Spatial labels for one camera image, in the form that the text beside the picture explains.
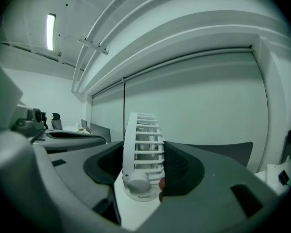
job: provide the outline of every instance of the metal bracket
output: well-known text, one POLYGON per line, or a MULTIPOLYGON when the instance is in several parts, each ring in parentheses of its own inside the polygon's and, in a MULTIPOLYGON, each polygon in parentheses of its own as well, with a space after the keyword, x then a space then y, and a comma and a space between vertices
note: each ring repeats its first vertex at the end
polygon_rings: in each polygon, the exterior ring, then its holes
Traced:
POLYGON ((88 46, 88 47, 90 47, 92 49, 96 49, 96 50, 104 53, 105 55, 108 55, 108 53, 109 53, 107 50, 101 48, 100 46, 98 46, 98 45, 96 45, 94 43, 88 42, 87 40, 79 39, 78 42, 83 44, 83 45, 86 45, 86 46, 88 46))

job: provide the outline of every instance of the black rectangular hole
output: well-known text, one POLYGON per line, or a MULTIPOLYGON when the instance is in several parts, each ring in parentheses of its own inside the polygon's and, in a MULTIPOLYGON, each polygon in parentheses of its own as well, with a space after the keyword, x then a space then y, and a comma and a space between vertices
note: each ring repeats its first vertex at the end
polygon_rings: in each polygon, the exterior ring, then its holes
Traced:
POLYGON ((241 205, 247 218, 250 218, 263 207, 260 201, 253 195, 245 184, 234 185, 231 187, 231 190, 241 205))

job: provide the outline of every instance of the black cable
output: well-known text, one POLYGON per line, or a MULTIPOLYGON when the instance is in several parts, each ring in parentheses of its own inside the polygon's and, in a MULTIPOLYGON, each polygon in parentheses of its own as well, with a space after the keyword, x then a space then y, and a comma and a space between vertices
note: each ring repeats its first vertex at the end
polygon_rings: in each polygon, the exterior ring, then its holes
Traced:
POLYGON ((123 141, 125 140, 125 86, 126 86, 126 82, 123 78, 123 82, 124 82, 124 91, 123 91, 123 141))

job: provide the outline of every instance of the fluorescent light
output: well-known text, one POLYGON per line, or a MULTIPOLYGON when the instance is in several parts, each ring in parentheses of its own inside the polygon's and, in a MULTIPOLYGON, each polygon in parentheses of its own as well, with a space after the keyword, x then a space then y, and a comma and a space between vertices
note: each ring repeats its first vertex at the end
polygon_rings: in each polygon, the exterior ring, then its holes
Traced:
POLYGON ((48 14, 48 18, 47 18, 47 46, 48 46, 48 50, 51 50, 51 51, 53 51, 53 34, 54 34, 55 18, 56 18, 56 15, 48 14))

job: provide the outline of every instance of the desk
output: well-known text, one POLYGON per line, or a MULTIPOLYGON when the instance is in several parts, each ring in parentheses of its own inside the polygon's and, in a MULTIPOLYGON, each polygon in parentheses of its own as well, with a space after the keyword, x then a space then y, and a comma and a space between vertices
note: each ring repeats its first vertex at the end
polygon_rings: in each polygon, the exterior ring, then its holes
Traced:
POLYGON ((77 132, 77 133, 84 133, 84 134, 90 134, 88 131, 86 130, 80 130, 80 131, 76 131, 76 126, 64 126, 63 130, 65 131, 72 131, 72 132, 77 132))

